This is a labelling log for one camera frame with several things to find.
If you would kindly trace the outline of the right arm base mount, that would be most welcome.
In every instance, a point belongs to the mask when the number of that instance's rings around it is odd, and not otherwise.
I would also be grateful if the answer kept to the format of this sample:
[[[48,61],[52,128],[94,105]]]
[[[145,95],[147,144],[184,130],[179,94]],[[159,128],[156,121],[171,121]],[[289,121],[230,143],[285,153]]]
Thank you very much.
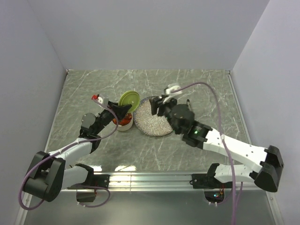
[[[220,166],[219,163],[213,163],[208,169],[207,173],[193,173],[192,179],[189,181],[193,189],[217,189],[217,188],[232,188],[233,182],[219,181],[215,178],[216,169]]]

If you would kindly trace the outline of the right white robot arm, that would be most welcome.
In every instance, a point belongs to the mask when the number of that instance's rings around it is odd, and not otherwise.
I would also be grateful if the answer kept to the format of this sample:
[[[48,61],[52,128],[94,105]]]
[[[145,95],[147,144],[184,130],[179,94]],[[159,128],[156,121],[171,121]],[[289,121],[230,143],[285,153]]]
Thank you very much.
[[[187,145],[212,151],[229,157],[240,164],[231,167],[214,163],[210,166],[204,182],[205,188],[217,188],[221,183],[233,181],[253,182],[268,192],[277,192],[284,162],[279,148],[254,146],[229,136],[220,136],[216,129],[195,120],[189,103],[178,104],[172,98],[164,102],[162,97],[149,100],[152,115],[165,116],[175,134],[181,135]]]

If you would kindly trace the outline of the green round lid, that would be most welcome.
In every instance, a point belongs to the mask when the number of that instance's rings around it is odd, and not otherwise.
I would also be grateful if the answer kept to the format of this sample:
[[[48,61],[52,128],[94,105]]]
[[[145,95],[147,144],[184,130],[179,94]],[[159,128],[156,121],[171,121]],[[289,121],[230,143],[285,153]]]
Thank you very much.
[[[131,105],[128,113],[134,112],[140,104],[140,95],[134,90],[126,91],[118,102],[119,106]]]

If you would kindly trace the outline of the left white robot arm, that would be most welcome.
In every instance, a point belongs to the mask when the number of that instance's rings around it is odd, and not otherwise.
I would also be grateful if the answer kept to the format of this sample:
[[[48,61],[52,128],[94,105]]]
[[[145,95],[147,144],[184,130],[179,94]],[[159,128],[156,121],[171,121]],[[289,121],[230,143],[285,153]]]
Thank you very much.
[[[93,153],[102,137],[98,134],[113,120],[119,122],[134,109],[133,103],[118,105],[108,102],[99,104],[103,111],[98,115],[86,113],[82,116],[79,137],[58,150],[35,154],[21,185],[21,192],[31,194],[42,201],[53,201],[61,190],[80,184],[83,188],[94,185],[93,169],[77,164],[67,166],[77,159]]]

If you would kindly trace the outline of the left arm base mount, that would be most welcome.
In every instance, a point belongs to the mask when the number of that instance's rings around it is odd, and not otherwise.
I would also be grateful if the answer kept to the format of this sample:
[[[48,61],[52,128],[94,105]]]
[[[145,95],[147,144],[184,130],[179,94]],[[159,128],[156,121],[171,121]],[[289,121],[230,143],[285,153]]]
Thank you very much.
[[[96,174],[94,168],[84,164],[76,164],[75,166],[83,168],[87,171],[86,178],[83,182],[79,183],[78,185],[108,188],[110,181],[109,174]]]

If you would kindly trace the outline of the metal food tongs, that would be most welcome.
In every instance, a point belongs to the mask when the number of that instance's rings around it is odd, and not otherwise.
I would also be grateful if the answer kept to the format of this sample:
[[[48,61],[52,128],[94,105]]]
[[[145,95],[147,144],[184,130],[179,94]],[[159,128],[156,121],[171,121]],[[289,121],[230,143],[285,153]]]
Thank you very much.
[[[190,111],[193,111],[192,106],[191,106],[191,102],[190,102],[189,99],[186,100],[186,105],[187,105],[187,107],[188,107],[188,109],[189,109]]]

